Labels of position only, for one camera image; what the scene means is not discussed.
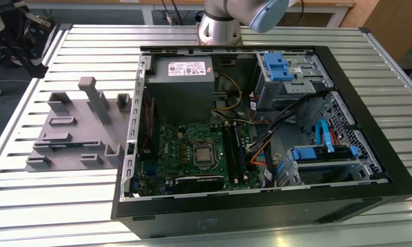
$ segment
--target power supply label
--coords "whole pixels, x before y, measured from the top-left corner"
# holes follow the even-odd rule
[[[178,62],[168,64],[168,76],[205,76],[204,62]]]

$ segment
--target open computer tower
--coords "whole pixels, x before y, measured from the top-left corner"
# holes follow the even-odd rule
[[[412,178],[326,47],[141,47],[112,217],[141,238],[346,220]]]

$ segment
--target motherboard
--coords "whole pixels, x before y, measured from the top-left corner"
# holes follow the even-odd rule
[[[258,171],[245,162],[248,143],[245,123],[161,126],[157,160],[142,162],[142,194],[258,188]]]

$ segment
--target green circuit board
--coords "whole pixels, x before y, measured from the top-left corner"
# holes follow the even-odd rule
[[[158,178],[217,175],[224,177],[222,190],[260,187],[256,170],[248,171],[246,179],[238,183],[228,178],[221,126],[196,124],[161,126],[157,164],[144,164],[144,174],[150,175],[145,185],[149,195],[168,195],[165,179]],[[245,124],[237,125],[237,133],[244,147],[250,142]]]

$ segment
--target ram slot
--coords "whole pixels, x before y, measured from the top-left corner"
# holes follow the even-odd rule
[[[241,170],[241,174],[242,174],[242,179],[246,180],[248,176],[246,176],[246,167],[245,167],[245,160],[244,160],[244,148],[242,148],[242,143],[241,143],[241,139],[238,138],[240,136],[240,129],[238,126],[234,126],[234,134],[236,134],[236,143],[238,146],[238,161],[240,161],[240,170]]]
[[[234,126],[222,125],[221,133],[224,141],[224,154],[225,154],[228,180],[230,183],[237,184],[242,182],[242,173],[240,167],[240,153],[238,153],[237,135]]]

